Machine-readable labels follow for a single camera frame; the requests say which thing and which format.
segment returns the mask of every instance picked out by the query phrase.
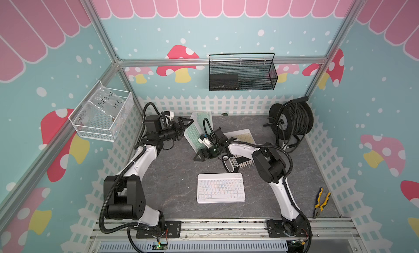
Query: wireless keyboard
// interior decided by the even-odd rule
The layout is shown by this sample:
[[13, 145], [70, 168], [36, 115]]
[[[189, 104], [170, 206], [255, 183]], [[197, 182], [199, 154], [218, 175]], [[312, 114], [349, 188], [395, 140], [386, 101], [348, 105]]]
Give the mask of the wireless keyboard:
[[196, 201], [203, 203], [244, 202], [241, 173], [199, 174]]

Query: cable reel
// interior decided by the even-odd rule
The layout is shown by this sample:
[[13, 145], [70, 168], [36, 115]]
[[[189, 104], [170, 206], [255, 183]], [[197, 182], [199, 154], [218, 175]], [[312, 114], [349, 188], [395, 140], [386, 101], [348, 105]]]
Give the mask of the cable reel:
[[[307, 104], [308, 97], [290, 100], [286, 103], [276, 103], [271, 106], [268, 114], [270, 126], [275, 134], [276, 145], [282, 148], [297, 148], [305, 134], [310, 132], [314, 123], [313, 112]], [[290, 144], [291, 137], [297, 142]]]

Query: pliers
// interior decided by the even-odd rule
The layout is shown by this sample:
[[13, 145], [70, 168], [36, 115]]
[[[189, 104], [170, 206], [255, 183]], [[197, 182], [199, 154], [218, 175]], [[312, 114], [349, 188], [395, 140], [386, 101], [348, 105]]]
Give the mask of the pliers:
[[323, 188], [320, 188], [318, 195], [317, 195], [317, 205], [314, 206], [314, 218], [317, 218], [320, 212], [323, 211], [323, 208], [327, 205], [327, 201], [329, 201], [330, 192], [327, 193], [326, 199], [324, 200], [323, 204], [320, 205], [320, 197], [323, 193]]

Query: red wire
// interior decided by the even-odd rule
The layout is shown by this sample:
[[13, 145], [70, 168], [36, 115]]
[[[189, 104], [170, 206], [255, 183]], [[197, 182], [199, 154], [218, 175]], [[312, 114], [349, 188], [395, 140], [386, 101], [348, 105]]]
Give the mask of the red wire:
[[306, 239], [304, 240], [304, 242], [305, 242], [305, 241], [308, 240], [308, 233], [307, 233], [307, 231], [305, 229], [302, 228], [302, 230], [304, 230], [304, 232], [306, 233]]

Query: gray floor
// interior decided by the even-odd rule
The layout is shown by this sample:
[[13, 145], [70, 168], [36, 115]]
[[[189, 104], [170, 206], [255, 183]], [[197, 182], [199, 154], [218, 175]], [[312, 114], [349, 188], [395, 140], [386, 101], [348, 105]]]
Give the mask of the gray floor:
[[[266, 116], [213, 116], [214, 127], [223, 132], [249, 129], [257, 144], [275, 142]], [[222, 162], [212, 159], [195, 162], [195, 152], [183, 138], [171, 150], [162, 150], [150, 165], [143, 179], [146, 203], [163, 211], [166, 219], [173, 218], [236, 218], [280, 217], [281, 212], [269, 184], [264, 182], [254, 167], [239, 170], [243, 174], [246, 201], [243, 203], [198, 204], [196, 202], [197, 176], [201, 173], [225, 173]], [[291, 153], [294, 168], [288, 184], [297, 205], [307, 217], [313, 217], [316, 195], [327, 186], [314, 157], [304, 140]], [[339, 217], [332, 197], [320, 217]]]

